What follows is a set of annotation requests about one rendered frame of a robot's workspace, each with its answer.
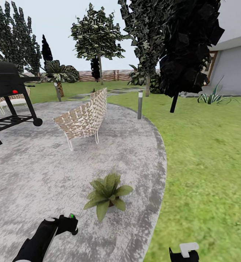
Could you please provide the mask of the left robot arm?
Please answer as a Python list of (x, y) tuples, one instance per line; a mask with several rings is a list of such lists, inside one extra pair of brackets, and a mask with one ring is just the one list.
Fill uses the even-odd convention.
[(20, 247), (17, 256), (12, 262), (43, 262), (56, 235), (69, 231), (76, 231), (78, 219), (72, 216), (82, 217), (83, 212), (68, 207), (66, 213), (57, 218), (46, 218), (39, 225), (35, 235), (31, 239), (26, 239)]

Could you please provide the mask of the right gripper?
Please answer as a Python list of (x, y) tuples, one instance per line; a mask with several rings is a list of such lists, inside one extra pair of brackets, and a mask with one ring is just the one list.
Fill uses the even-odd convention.
[(189, 251), (189, 258), (184, 258), (181, 253), (173, 253), (171, 248), (169, 251), (171, 262), (199, 262), (196, 251)]

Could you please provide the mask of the insectifuge atomizer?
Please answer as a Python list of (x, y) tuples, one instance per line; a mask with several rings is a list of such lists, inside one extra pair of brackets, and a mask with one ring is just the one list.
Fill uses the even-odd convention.
[[(76, 219), (76, 216), (72, 216), (72, 217), (73, 217), (74, 219)], [(79, 230), (78, 230), (78, 227), (76, 227), (76, 231), (75, 231), (74, 233), (72, 233), (72, 235), (75, 236), (75, 235), (78, 233), (78, 231), (79, 231)]]

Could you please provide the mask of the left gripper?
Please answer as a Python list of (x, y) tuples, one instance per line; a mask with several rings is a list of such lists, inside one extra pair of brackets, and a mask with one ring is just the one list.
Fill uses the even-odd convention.
[(62, 219), (64, 221), (64, 228), (62, 230), (62, 233), (65, 231), (69, 231), (71, 233), (74, 233), (76, 231), (78, 219), (74, 218), (67, 218), (63, 214), (59, 216), (59, 219)]

